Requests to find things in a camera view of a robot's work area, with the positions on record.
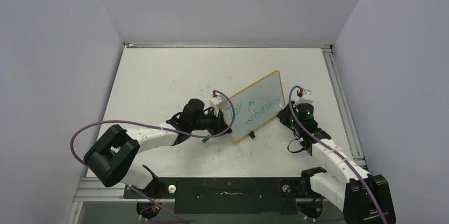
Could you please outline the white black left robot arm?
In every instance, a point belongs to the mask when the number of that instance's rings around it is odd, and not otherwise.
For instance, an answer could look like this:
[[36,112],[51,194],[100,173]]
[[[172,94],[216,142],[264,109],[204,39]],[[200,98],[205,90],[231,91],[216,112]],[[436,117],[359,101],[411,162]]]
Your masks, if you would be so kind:
[[105,187],[123,183],[151,198],[158,190],[158,176],[147,165],[135,162],[135,157],[143,151],[179,145],[192,137],[193,131],[207,131],[213,137],[232,133],[223,116],[217,107],[206,108],[201,100],[193,98],[181,112],[159,126],[140,129],[110,126],[87,151],[83,162]]

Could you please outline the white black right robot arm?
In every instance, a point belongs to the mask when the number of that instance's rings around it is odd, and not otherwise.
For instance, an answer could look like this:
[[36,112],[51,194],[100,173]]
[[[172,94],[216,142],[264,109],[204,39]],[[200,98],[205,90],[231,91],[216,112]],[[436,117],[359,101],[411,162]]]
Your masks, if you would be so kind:
[[323,167],[302,171],[300,191],[319,194],[342,213],[346,223],[396,223],[390,187],[383,175],[373,175],[348,158],[331,136],[319,128],[309,103],[290,104],[277,114],[279,121],[300,140],[301,150]]

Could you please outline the yellow framed whiteboard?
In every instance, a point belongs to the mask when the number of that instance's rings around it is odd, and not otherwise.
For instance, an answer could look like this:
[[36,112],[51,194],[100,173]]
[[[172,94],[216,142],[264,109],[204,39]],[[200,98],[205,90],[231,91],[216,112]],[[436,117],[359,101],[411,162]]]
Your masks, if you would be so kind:
[[231,141],[238,143],[286,107],[280,72],[275,70],[252,83],[231,96],[230,102],[223,100],[218,107],[225,123],[231,125]]

